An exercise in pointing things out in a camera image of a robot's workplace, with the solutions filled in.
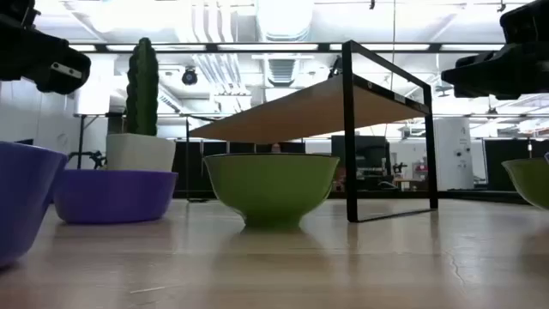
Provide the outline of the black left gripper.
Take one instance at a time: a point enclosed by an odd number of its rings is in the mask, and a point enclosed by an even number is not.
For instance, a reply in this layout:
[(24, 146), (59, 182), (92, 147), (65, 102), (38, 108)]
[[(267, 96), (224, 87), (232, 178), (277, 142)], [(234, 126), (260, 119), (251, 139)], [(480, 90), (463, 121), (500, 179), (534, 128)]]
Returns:
[(90, 58), (67, 40), (0, 21), (0, 81), (27, 79), (42, 93), (71, 94), (90, 69)]

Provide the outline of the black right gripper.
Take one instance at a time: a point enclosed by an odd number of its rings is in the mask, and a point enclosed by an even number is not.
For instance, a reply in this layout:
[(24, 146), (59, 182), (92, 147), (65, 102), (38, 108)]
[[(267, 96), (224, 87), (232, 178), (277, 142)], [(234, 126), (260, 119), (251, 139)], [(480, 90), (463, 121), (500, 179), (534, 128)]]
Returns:
[[(504, 89), (475, 67), (500, 67), (504, 62)], [(455, 68), (441, 73), (456, 98), (493, 95), (516, 100), (523, 94), (549, 94), (549, 41), (508, 44), (499, 51), (483, 51), (455, 61)]]

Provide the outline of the green bowl floral inside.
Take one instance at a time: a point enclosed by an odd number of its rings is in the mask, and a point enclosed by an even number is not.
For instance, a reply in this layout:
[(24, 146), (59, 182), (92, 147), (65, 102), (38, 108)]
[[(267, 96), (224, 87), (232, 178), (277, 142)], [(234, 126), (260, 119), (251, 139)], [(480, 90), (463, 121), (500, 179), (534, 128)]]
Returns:
[(545, 158), (504, 161), (502, 166), (525, 201), (549, 211), (549, 163)]
[(331, 192), (339, 158), (328, 154), (216, 154), (204, 158), (217, 199), (247, 227), (295, 228)]

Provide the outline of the blue plate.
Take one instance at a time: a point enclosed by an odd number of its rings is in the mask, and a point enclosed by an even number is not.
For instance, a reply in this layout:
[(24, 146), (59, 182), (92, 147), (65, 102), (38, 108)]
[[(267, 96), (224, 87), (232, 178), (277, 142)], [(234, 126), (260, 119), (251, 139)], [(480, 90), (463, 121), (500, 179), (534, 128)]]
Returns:
[(47, 148), (0, 142), (0, 269), (32, 247), (67, 160)]

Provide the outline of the purple mini bowl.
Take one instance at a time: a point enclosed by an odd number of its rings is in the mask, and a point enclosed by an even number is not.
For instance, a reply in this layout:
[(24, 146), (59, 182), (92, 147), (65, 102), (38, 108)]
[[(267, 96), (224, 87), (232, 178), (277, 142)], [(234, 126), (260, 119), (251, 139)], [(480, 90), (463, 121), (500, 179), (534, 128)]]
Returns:
[(167, 211), (177, 178), (174, 172), (67, 169), (53, 201), (70, 224), (154, 221)]

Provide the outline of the white cylindrical column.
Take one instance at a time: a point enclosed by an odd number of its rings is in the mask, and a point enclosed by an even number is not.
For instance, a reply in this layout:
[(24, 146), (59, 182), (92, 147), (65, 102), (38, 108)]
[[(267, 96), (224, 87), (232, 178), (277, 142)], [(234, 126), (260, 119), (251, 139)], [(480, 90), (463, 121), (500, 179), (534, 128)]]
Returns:
[(433, 120), (437, 187), (440, 191), (468, 190), (474, 187), (468, 118)]

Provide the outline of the black partition panel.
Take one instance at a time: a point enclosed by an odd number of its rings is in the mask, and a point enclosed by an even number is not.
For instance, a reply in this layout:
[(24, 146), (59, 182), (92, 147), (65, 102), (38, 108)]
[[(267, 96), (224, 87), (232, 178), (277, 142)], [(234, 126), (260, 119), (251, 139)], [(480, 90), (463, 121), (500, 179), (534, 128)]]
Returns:
[(484, 141), (486, 179), (489, 191), (514, 191), (502, 163), (518, 159), (540, 158), (549, 152), (549, 139), (489, 139)]
[(176, 192), (191, 193), (212, 191), (208, 169), (203, 162), (205, 156), (219, 154), (270, 153), (271, 144), (247, 142), (176, 142), (176, 152), (172, 170), (178, 173)]

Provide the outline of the green cactus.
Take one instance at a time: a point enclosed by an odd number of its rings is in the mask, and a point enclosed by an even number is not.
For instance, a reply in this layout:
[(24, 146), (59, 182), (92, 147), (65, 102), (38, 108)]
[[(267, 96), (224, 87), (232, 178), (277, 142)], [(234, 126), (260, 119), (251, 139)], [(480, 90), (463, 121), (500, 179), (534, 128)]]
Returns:
[(129, 59), (126, 87), (126, 131), (157, 135), (159, 63), (149, 38), (139, 39)]

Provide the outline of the black computer monitor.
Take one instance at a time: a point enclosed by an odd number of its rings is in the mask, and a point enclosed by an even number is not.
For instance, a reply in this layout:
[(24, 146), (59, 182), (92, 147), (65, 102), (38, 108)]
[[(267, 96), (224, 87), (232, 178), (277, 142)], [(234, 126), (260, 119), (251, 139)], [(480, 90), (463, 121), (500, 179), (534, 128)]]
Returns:
[[(331, 137), (331, 154), (340, 158), (335, 171), (336, 189), (346, 189), (345, 137)], [(383, 136), (356, 136), (355, 161), (359, 191), (388, 191), (395, 187), (390, 171), (389, 143)]]

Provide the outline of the black ceiling spotlight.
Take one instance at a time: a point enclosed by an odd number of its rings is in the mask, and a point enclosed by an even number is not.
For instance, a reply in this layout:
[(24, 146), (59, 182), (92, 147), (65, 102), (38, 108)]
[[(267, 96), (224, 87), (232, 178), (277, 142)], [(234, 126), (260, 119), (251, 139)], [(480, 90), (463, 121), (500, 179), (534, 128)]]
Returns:
[(191, 86), (197, 84), (198, 78), (196, 68), (194, 66), (187, 66), (184, 69), (184, 73), (181, 77), (181, 81), (184, 85)]

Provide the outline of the black aluminium table frame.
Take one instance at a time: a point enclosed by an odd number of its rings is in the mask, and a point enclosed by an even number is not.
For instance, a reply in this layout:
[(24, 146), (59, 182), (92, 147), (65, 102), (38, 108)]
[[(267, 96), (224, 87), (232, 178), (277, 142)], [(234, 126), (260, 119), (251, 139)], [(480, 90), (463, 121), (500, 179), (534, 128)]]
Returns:
[[(174, 191), (174, 198), (186, 199), (216, 199), (212, 191)], [(429, 197), (428, 191), (358, 191), (359, 199), (425, 199)], [(457, 199), (481, 201), (490, 203), (517, 203), (528, 204), (517, 192), (514, 191), (440, 191), (438, 197), (441, 199)]]

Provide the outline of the wooden shelf black metal frame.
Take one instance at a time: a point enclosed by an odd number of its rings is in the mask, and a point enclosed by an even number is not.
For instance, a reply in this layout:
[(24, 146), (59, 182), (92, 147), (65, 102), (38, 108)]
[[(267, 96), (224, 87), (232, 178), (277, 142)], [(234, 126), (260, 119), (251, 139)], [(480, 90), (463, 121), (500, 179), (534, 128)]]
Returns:
[[(359, 54), (420, 87), (423, 100), (418, 102), (409, 99), (354, 74), (354, 54)], [(425, 120), (428, 161), (428, 211), (437, 210), (437, 165), (431, 114), (431, 86), (353, 40), (341, 46), (341, 67), (342, 72), (337, 76), (232, 116), (216, 119), (191, 130), (187, 135), (227, 142), (266, 144), (335, 131), (343, 132), (347, 219), (351, 223), (360, 223), (362, 220), (358, 212), (356, 129), (422, 117)]]

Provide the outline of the silver ventilation duct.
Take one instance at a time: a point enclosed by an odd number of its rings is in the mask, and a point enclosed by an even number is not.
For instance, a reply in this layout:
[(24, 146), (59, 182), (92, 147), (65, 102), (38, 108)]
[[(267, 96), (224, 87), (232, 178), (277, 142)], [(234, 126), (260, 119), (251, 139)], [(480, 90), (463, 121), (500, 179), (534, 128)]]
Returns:
[(273, 42), (310, 38), (314, 0), (256, 0), (256, 24), (261, 39)]

